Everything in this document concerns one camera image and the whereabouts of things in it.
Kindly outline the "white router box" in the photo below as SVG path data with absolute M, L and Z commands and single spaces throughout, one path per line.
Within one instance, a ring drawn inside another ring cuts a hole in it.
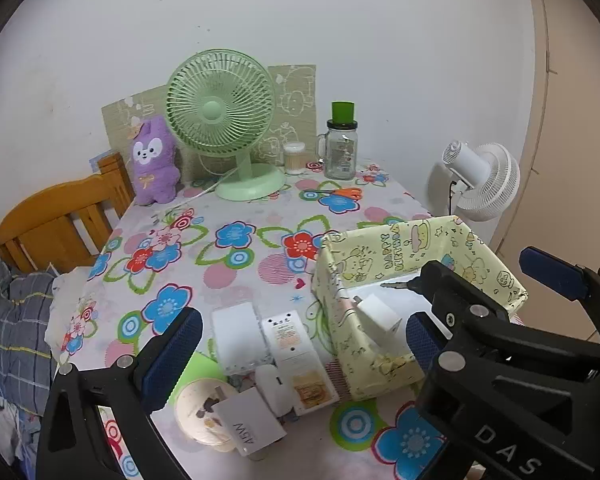
M 245 375 L 273 358 L 251 302 L 212 311 L 215 354 L 227 376 Z

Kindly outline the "beige door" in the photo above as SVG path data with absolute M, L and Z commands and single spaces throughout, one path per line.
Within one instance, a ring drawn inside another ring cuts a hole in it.
M 583 0 L 531 0 L 535 74 L 521 188 L 491 240 L 518 271 L 535 246 L 600 268 L 600 21 Z

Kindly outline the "purple plush toy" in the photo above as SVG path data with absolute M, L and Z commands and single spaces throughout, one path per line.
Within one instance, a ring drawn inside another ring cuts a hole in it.
M 135 203 L 147 206 L 174 200 L 181 179 L 175 152 L 174 136 L 162 116 L 142 123 L 130 149 Z

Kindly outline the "wooden chair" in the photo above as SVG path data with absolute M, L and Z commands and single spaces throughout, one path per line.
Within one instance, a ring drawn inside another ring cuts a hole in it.
M 52 264 L 61 272 L 94 264 L 73 223 L 79 219 L 98 250 L 112 233 L 105 214 L 111 205 L 121 217 L 131 206 L 134 190 L 123 157 L 108 155 L 97 162 L 99 172 L 44 188 L 12 208 L 0 222 L 0 258 L 30 273 Z

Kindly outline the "black car key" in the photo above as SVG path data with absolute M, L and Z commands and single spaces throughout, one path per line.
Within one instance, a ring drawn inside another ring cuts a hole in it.
M 380 284 L 383 288 L 388 289 L 407 289 L 416 294 L 422 295 L 422 279 L 419 276 L 408 281 L 385 282 Z

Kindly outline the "white charger cube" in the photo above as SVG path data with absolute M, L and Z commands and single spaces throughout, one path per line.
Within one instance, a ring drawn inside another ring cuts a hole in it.
M 388 346 L 388 344 L 394 343 L 402 318 L 393 308 L 390 308 L 374 294 L 365 298 L 354 296 L 353 305 L 362 330 L 367 336 L 372 338 L 378 346 Z

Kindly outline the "green round mirror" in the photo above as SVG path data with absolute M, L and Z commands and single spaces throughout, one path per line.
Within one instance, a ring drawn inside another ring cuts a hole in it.
M 221 373 L 217 362 L 200 352 L 189 359 L 168 403 L 186 438 L 218 452 L 230 452 L 234 441 L 224 428 L 215 405 L 236 396 L 237 390 Z

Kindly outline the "white earbuds case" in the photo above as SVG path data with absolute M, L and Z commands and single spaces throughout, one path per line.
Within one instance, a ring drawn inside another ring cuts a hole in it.
M 278 368 L 263 364 L 254 370 L 254 381 L 260 395 L 276 417 L 283 417 L 294 408 L 290 388 L 283 382 Z

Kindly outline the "beige cartoon cardboard panel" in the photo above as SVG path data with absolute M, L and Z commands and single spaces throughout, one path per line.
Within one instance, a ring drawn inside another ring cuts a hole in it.
M 268 72 L 275 93 L 274 117 L 268 131 L 251 149 L 251 160 L 283 165 L 284 146 L 290 142 L 306 144 L 308 156 L 313 157 L 317 135 L 316 67 L 310 64 L 273 65 Z M 159 86 L 102 108 L 110 148 L 122 155 L 129 174 L 133 172 L 132 136 L 143 122 L 164 112 L 164 102 L 166 86 Z M 181 182 L 191 184 L 233 168 L 235 159 L 200 156 L 178 142 L 175 163 L 181 173 Z

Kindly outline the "white labelled power adapter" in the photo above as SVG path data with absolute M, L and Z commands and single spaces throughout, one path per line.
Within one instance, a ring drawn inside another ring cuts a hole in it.
M 283 383 L 291 391 L 298 416 L 339 401 L 339 394 L 297 311 L 270 316 L 261 325 Z

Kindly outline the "white standing fan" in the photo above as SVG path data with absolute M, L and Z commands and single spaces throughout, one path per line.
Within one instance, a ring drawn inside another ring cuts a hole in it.
M 501 219 L 520 186 L 518 160 L 503 144 L 451 140 L 438 146 L 425 191 L 437 216 L 456 214 L 468 222 L 488 223 Z

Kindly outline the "green desk fan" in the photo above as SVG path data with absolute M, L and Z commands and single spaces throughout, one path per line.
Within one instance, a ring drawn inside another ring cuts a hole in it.
M 201 156 L 236 160 L 220 177 L 216 195 L 232 202 L 258 200 L 285 184 L 282 170 L 253 162 L 251 149 L 268 132 L 275 107 L 268 70 L 230 49 L 198 52 L 183 62 L 166 86 L 164 118 L 171 132 Z

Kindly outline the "white 45W charger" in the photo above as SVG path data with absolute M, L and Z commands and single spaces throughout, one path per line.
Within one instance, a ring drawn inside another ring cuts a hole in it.
M 220 401 L 214 412 L 232 438 L 237 452 L 253 462 L 264 460 L 268 449 L 287 437 L 256 387 Z

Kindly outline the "yellow cartoon storage box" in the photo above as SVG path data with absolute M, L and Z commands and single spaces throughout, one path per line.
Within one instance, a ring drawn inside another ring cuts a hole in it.
M 518 278 L 457 216 L 366 226 L 322 239 L 312 289 L 325 310 L 332 345 L 352 399 L 362 401 L 424 377 L 405 338 L 408 318 L 429 313 L 430 301 L 385 282 L 408 281 L 437 261 L 498 302 L 510 314 L 527 301 Z M 378 346 L 362 330 L 353 297 L 374 294 L 402 318 L 396 340 Z

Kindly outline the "glass jar green lid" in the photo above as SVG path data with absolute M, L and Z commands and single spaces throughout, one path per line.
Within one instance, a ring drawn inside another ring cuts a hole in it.
M 334 180 L 352 180 L 358 156 L 358 122 L 354 119 L 354 103 L 332 102 L 332 117 L 327 121 L 327 131 L 317 137 L 317 154 L 323 163 L 325 176 Z

